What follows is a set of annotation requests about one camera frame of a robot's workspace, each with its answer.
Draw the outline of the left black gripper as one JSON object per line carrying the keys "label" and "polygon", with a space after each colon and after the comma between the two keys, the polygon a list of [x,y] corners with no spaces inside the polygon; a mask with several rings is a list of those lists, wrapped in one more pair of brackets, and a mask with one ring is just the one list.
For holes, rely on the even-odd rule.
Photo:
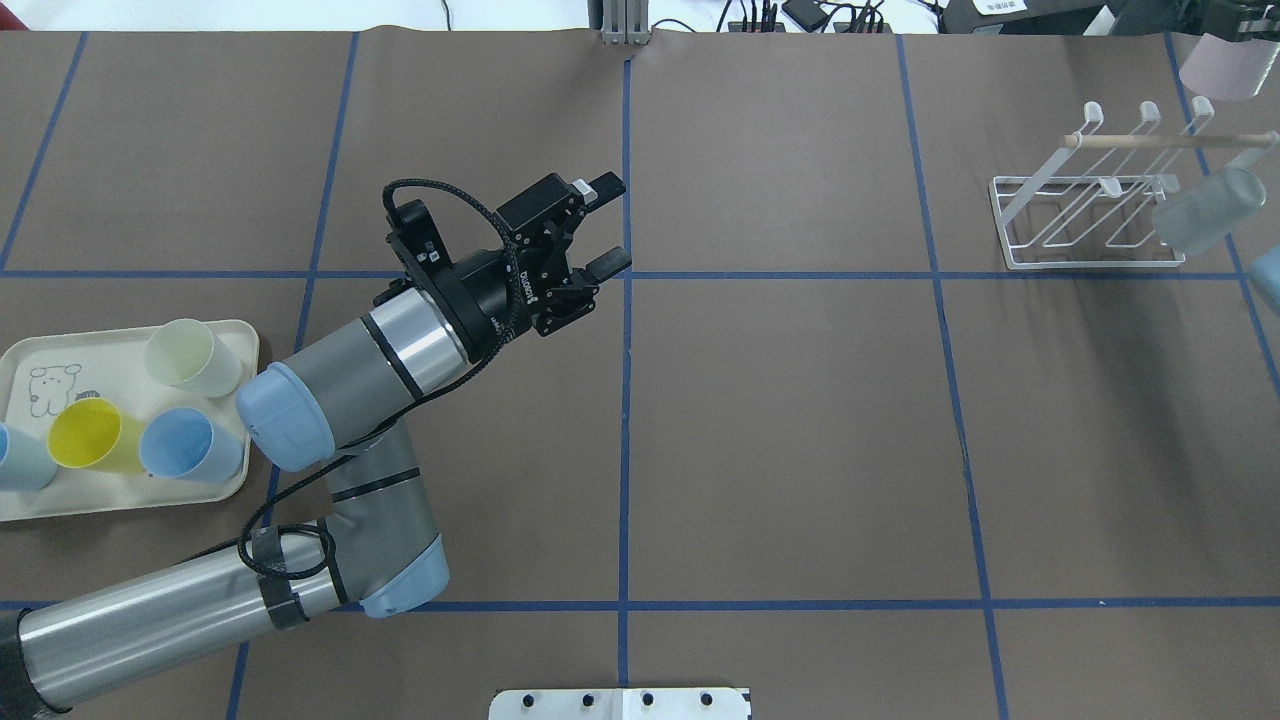
{"label": "left black gripper", "polygon": [[548,336],[595,307],[602,283],[631,268],[631,254],[614,246],[586,266],[568,259],[575,233],[588,214],[626,195],[616,173],[568,182],[556,173],[500,205],[515,251],[477,251],[454,273],[477,309],[458,311],[476,351],[492,351],[534,329]]}

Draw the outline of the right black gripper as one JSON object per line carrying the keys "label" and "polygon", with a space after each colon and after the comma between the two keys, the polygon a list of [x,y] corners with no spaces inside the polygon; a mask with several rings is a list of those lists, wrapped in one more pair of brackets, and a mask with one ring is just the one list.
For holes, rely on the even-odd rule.
{"label": "right black gripper", "polygon": [[1229,42],[1277,42],[1279,1],[1206,1],[1204,33]]}

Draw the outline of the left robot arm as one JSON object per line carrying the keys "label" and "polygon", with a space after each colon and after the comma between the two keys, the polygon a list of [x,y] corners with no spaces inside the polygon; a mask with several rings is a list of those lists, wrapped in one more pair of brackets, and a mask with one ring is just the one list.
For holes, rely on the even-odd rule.
{"label": "left robot arm", "polygon": [[3,618],[3,716],[77,703],[356,602],[389,618],[449,580],[406,414],[461,388],[504,346],[586,316],[631,265],[568,252],[589,214],[625,195],[614,173],[549,174],[490,210],[436,179],[388,183],[387,242],[403,265],[372,309],[236,395],[259,451],[300,479],[234,539],[148,575]]}

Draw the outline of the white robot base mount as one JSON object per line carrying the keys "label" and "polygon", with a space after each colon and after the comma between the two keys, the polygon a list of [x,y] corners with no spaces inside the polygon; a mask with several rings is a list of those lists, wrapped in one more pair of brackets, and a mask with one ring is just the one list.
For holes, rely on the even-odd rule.
{"label": "white robot base mount", "polygon": [[748,689],[649,687],[509,689],[497,693],[489,719],[751,719]]}

